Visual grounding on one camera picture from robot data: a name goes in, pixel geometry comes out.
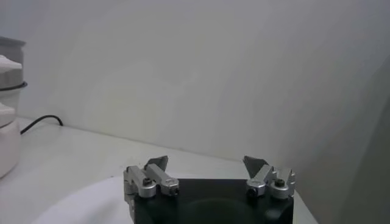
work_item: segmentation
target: black cable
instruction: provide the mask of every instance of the black cable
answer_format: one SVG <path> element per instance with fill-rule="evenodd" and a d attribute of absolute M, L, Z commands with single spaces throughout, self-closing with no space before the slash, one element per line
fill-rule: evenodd
<path fill-rule="evenodd" d="M 30 130 L 30 128 L 32 128 L 38 122 L 42 121 L 43 119 L 50 118 L 50 117 L 55 118 L 59 122 L 60 126 L 63 126 L 61 119 L 59 117 L 57 117 L 56 115 L 45 115 L 45 116 L 39 117 L 37 120 L 33 121 L 31 124 L 29 124 L 23 130 L 21 130 L 20 134 L 23 135 L 26 131 Z"/>

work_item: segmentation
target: white table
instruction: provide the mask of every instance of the white table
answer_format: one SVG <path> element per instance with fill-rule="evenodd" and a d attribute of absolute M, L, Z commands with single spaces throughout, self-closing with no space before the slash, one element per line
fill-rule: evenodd
<path fill-rule="evenodd" d="M 31 121 L 20 119 L 25 127 Z M 168 155 L 167 170 L 205 178 L 247 178 L 243 163 L 40 124 L 22 136 L 19 164 L 0 180 L 0 223 L 30 223 L 65 196 L 97 181 L 122 175 L 129 164 Z M 295 195 L 294 223 L 316 223 Z"/>

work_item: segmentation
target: white wall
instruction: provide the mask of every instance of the white wall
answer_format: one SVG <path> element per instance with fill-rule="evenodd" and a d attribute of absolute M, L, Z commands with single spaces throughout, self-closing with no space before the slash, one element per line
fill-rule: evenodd
<path fill-rule="evenodd" d="M 0 4 L 0 34 L 27 42 L 20 115 L 291 166 L 316 217 L 335 220 L 387 95 L 372 90 L 390 2 Z"/>

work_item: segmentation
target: silver clamp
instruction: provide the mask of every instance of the silver clamp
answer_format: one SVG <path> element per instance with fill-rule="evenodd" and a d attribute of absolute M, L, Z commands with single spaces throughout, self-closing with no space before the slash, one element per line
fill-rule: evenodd
<path fill-rule="evenodd" d="M 168 196 L 179 194 L 179 180 L 168 176 L 156 164 L 148 164 L 145 171 L 148 177 L 160 185 L 162 194 Z"/>
<path fill-rule="evenodd" d="M 277 199 L 287 199 L 294 195 L 295 173 L 291 169 L 276 171 L 270 165 L 263 165 L 259 172 L 247 180 L 248 197 L 257 198 L 270 189 L 271 196 Z"/>
<path fill-rule="evenodd" d="M 156 194 L 156 183 L 148 178 L 138 166 L 129 166 L 123 172 L 125 195 L 138 194 L 151 198 Z"/>
<path fill-rule="evenodd" d="M 252 179 L 246 181 L 247 195 L 249 197 L 259 197 L 264 195 L 267 184 L 275 178 L 276 173 L 274 171 L 274 167 L 263 165 Z"/>
<path fill-rule="evenodd" d="M 291 169 L 277 172 L 277 178 L 270 185 L 271 195 L 277 199 L 287 199 L 294 196 L 295 173 Z"/>
<path fill-rule="evenodd" d="M 129 166 L 124 172 L 125 196 L 139 195 L 142 198 L 151 198 L 156 195 L 157 185 L 161 193 L 168 196 L 179 194 L 179 180 L 167 175 L 156 164 L 148 164 L 145 170 L 138 166 Z"/>

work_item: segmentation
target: white appliance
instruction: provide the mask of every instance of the white appliance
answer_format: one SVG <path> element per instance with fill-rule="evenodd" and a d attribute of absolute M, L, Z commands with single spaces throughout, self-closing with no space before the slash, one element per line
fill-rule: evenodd
<path fill-rule="evenodd" d="M 0 81 L 12 83 L 14 69 L 22 69 L 20 63 L 0 55 Z M 16 119 L 16 108 L 19 92 L 24 85 L 0 89 L 0 177 L 8 173 L 18 162 L 20 155 L 21 135 Z"/>

